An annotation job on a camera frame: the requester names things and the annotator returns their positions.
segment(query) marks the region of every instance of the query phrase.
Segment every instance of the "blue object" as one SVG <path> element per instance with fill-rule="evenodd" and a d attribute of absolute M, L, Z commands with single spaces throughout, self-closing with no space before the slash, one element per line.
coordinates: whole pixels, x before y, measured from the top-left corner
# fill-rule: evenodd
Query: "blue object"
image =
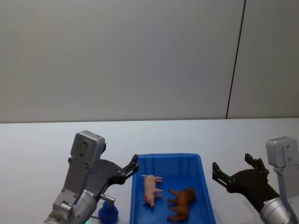
<path fill-rule="evenodd" d="M 118 210 L 114 205 L 105 201 L 98 212 L 99 219 L 103 224 L 113 224 L 117 221 Z"/>
<path fill-rule="evenodd" d="M 183 224 L 216 224 L 200 156 L 197 154 L 145 154 L 138 155 L 139 170 L 133 176 L 130 224 L 171 224 L 167 216 L 175 212 L 168 209 L 168 198 L 175 196 L 168 189 L 183 190 L 195 187 L 197 199 L 190 205 L 189 219 Z M 157 184 L 164 192 L 155 199 L 155 207 L 144 203 L 144 175 L 163 177 Z"/>

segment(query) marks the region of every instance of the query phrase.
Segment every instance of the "brown horse figurine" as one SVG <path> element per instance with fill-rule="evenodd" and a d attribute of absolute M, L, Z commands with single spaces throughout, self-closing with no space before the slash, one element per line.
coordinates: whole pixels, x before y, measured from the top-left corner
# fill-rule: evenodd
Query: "brown horse figurine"
<path fill-rule="evenodd" d="M 176 204 L 176 207 L 168 206 L 171 211 L 177 212 L 175 216 L 168 216 L 168 221 L 173 221 L 175 224 L 177 221 L 184 221 L 189 218 L 189 204 L 196 200 L 195 188 L 187 188 L 182 191 L 174 191 L 169 189 L 169 192 L 174 194 L 177 199 L 168 199 L 169 202 Z"/>

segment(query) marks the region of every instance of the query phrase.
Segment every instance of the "blue plastic tray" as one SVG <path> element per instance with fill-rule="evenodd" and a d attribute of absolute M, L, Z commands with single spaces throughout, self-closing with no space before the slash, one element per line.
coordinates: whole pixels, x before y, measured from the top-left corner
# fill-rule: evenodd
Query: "blue plastic tray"
<path fill-rule="evenodd" d="M 139 170 L 133 176 L 130 224 L 170 224 L 168 215 L 175 212 L 168 209 L 167 199 L 175 198 L 168 189 L 182 190 L 195 187 L 197 200 L 190 206 L 190 215 L 182 224 L 215 224 L 206 180 L 197 154 L 146 154 L 138 155 Z M 144 204 L 144 175 L 153 174 L 163 177 L 163 198 L 155 199 L 152 209 Z"/>

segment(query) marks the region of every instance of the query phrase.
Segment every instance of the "white wall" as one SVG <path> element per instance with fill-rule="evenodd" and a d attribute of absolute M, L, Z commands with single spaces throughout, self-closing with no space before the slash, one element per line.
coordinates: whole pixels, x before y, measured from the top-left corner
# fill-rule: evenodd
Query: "white wall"
<path fill-rule="evenodd" d="M 228 118 L 299 116 L 299 1 L 248 0 Z"/>
<path fill-rule="evenodd" d="M 243 0 L 0 1 L 0 122 L 224 118 Z"/>

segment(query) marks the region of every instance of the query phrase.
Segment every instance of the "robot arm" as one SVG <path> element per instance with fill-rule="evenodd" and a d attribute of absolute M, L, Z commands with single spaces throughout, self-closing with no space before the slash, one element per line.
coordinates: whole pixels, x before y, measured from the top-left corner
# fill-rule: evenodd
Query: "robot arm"
<path fill-rule="evenodd" d="M 84 224 L 96 210 L 97 202 L 112 184 L 124 184 L 138 171 L 137 155 L 124 168 L 100 159 L 105 139 L 89 131 L 76 134 L 68 159 L 64 187 L 53 203 L 46 224 Z"/>
<path fill-rule="evenodd" d="M 253 167 L 232 176 L 213 162 L 213 179 L 229 193 L 244 195 L 266 224 L 297 224 L 299 220 L 299 152 L 294 138 L 282 137 L 266 143 L 268 162 L 278 175 L 279 194 L 268 184 L 269 171 L 262 159 L 245 154 Z"/>

